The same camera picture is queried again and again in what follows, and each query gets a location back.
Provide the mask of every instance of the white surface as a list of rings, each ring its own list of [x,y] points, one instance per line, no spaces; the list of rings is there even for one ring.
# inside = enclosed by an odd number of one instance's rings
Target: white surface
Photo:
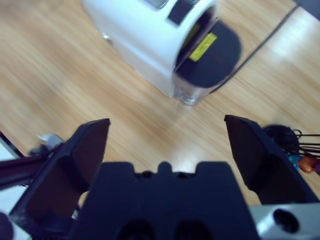
[[[6,161],[10,159],[15,159],[14,153],[5,145],[5,143],[0,140],[0,161]],[[11,209],[15,206],[19,198],[25,192],[26,187],[15,186],[5,190],[0,191],[0,212],[9,214]],[[14,228],[14,240],[29,240],[30,235],[28,235],[24,230],[13,223]]]
[[[210,7],[217,9],[217,0],[200,0],[176,25],[168,20],[176,2],[169,0],[157,9],[145,0],[82,0],[97,30],[108,35],[122,57],[168,97],[173,96],[173,72],[190,30]]]

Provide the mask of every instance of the screw hole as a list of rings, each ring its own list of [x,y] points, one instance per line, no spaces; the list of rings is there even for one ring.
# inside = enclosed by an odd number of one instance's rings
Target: screw hole
[[[178,172],[178,174],[176,175],[179,179],[188,179],[189,176],[188,174],[184,173],[184,172]]]
[[[152,171],[144,171],[142,173],[142,177],[149,179],[149,178],[151,178],[152,174],[153,174]]]
[[[273,212],[275,223],[285,232],[294,234],[299,230],[297,218],[289,211],[277,209]]]

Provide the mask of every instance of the yellow label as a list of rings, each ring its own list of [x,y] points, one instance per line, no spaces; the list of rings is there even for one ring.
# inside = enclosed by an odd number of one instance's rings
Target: yellow label
[[[208,48],[215,42],[215,40],[218,37],[214,35],[213,33],[209,33],[203,41],[200,43],[200,45],[191,53],[190,59],[194,62],[199,61],[199,59],[205,54],[205,52],[208,50]]]

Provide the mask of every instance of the black panel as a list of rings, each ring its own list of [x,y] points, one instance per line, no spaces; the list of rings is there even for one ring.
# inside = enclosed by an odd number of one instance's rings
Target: black panel
[[[195,174],[134,173],[128,162],[103,163],[71,240],[259,239],[231,168],[201,162]]]
[[[12,221],[33,237],[67,234],[79,198],[103,160],[109,125],[109,119],[101,119],[79,126],[48,157],[10,212]]]
[[[239,37],[221,20],[209,33],[217,38],[202,57],[198,61],[187,58],[176,71],[181,78],[201,88],[211,88],[223,81],[234,70],[241,56]]]
[[[173,6],[168,19],[174,22],[177,25],[180,25],[182,21],[185,19],[187,14],[193,8],[193,4],[187,0],[178,0],[175,5]]]
[[[256,122],[232,115],[224,120],[243,181],[262,204],[319,202],[284,152]]]

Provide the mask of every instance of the wooden floor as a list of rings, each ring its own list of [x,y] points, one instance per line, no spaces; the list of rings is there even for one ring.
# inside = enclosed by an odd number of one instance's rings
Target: wooden floor
[[[294,8],[291,0],[220,0],[243,61]],[[111,119],[105,161],[193,172],[227,161],[248,204],[259,204],[232,158],[225,114],[320,132],[320,22],[299,8],[220,91],[189,107],[141,79],[96,33],[79,0],[0,1],[0,130],[26,153],[37,135],[67,139],[82,123]],[[303,174],[320,197],[315,174]]]

